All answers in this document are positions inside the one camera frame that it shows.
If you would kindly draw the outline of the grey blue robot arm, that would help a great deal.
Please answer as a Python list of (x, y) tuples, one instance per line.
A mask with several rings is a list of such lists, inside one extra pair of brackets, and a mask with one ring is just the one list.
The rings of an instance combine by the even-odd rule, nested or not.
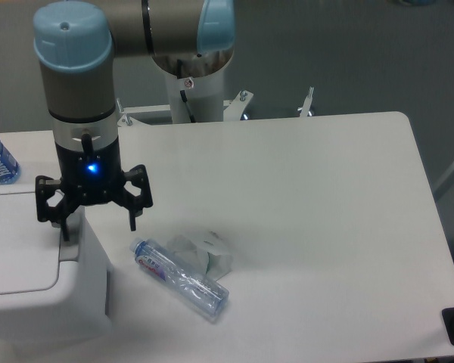
[(65, 240), (81, 206), (114, 202), (135, 220), (153, 200), (145, 166), (121, 166), (114, 59), (230, 49), (233, 2), (59, 1), (40, 8), (33, 27), (61, 171), (36, 178), (38, 220)]

